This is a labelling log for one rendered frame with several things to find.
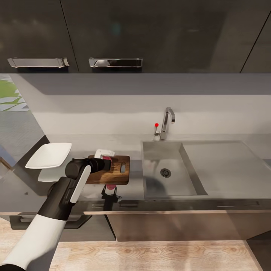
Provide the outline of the cutting board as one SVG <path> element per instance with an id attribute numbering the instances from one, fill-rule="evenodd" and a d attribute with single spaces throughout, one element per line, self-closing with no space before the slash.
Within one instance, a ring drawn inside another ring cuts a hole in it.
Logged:
<path id="1" fill-rule="evenodd" d="M 88 158 L 94 158 L 90 155 Z M 130 156 L 114 156 L 111 158 L 110 171 L 98 171 L 89 175 L 88 183 L 127 183 L 129 181 Z M 125 163 L 125 172 L 121 173 L 121 165 Z"/>

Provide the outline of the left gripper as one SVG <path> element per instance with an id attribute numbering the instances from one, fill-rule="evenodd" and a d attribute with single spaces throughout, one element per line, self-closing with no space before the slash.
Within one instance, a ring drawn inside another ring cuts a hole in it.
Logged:
<path id="1" fill-rule="evenodd" d="M 98 164 L 97 171 L 110 171 L 111 168 L 111 160 L 101 159 L 101 158 L 90 158 L 92 160 L 95 160 Z"/>

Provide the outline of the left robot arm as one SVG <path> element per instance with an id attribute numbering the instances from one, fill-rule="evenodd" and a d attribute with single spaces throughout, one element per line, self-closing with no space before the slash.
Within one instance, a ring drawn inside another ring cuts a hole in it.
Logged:
<path id="1" fill-rule="evenodd" d="M 97 149 L 94 158 L 73 158 L 61 177 L 48 191 L 47 199 L 0 264 L 0 271 L 49 271 L 67 219 L 75 206 L 90 174 L 110 171 L 111 150 Z"/>

